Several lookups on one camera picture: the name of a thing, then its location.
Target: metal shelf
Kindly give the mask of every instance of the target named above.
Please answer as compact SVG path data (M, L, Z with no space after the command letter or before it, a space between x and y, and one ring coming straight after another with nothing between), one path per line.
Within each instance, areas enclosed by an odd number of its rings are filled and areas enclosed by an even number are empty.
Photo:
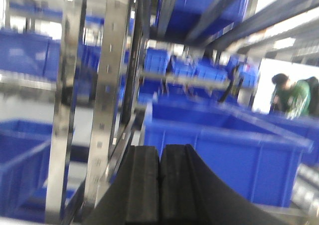
M162 74L154 74L154 73L147 73L142 72L140 77L145 77L148 79L154 80L165 80L168 83L177 83L177 84L184 84L189 86L196 86L196 87L204 87L204 88L211 88L211 89L226 89L229 85L229 81L225 82L215 82L209 80L201 80L198 78L188 78L188 77L177 77L174 75L162 75Z
M21 0L41 7L41 0ZM82 199L71 207L65 208L66 174L70 161L74 112L76 107L75 71L77 65L78 41L82 39L84 17L87 0L59 0L63 5L61 63L59 65L58 83L41 78L24 76L16 73L0 71L0 84L10 89L29 88L55 93L55 108L53 121L52 147L46 200L46 221L51 224L68 224L75 209L83 203L84 215L89 213L99 198L103 196L109 185L109 179L116 173L123 152L129 144L134 123L134 109L139 76L165 80L170 83L185 84L209 89L225 90L229 81L214 82L198 78L175 77L173 75L158 75L139 73L141 61L145 53L146 41L150 36L157 40L177 42L185 45L207 47L208 50L226 49L232 42L244 38L254 32L267 28L280 21L300 14L319 5L319 0L278 0L259 13L246 19L234 29L222 35L215 41L210 38L198 39L201 34L216 19L221 11L233 0L216 0L203 14L198 24L189 32L186 38L168 38L165 36L172 10L176 0L164 0L163 11L159 18L159 27L150 31L151 0L105 0L106 9L103 12L107 20L104 24L103 43L96 98L94 118L88 158L88 170ZM124 58L124 48L127 39L128 18L131 10L136 11L134 36L131 57L128 65L127 83L122 104L121 126L119 134L115 135L115 117L118 111L117 94L120 75L124 73L121 63ZM253 92L255 88L244 88Z
M36 90L44 90L55 92L56 83L45 80L40 77L34 77L26 74L8 72L0 70L0 84L6 85L9 88L31 88Z

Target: window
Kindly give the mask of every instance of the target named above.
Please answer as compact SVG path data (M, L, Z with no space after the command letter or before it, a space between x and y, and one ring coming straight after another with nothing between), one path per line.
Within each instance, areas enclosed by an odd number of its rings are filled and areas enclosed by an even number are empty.
M52 39L61 39L62 25L56 22L36 20L35 32L52 37Z
M13 30L17 30L18 33L23 33L23 30L25 28L25 17L11 16L10 26Z

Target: green shirt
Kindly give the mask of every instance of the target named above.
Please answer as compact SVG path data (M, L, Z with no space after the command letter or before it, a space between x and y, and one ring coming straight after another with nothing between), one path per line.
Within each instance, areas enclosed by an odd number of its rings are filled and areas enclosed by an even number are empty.
M309 114L310 88L307 82L299 80L289 90L277 90L276 95L288 118L293 119Z

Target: perforated metal post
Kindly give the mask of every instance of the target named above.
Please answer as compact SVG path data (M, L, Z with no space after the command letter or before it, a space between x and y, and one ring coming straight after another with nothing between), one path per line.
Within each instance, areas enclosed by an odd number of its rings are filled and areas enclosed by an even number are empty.
M65 0L60 64L55 94L45 220L61 224L64 217L67 175L76 105L78 44L82 41L86 0Z
M134 0L107 0L102 52L98 71L93 126L85 184L85 208L95 204L97 187L108 164L118 110L120 66Z

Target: backpack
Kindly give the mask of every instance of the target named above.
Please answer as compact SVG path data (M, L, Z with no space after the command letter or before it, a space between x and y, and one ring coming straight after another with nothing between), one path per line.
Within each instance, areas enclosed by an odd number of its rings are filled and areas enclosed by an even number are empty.
M316 77L305 79L310 88L309 115L319 117L319 81Z

